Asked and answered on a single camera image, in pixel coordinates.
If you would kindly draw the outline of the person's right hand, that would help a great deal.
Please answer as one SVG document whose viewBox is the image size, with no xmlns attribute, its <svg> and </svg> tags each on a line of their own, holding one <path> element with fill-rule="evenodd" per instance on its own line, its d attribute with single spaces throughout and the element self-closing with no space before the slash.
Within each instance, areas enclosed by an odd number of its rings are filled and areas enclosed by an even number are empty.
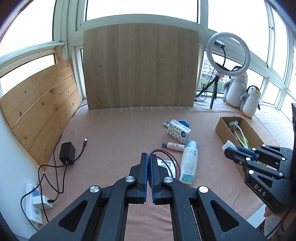
<svg viewBox="0 0 296 241">
<path fill-rule="evenodd" d="M 264 217 L 267 218 L 271 215 L 276 215 L 275 213 L 273 213 L 267 206 L 265 207 L 265 210 L 264 210 Z"/>
</svg>

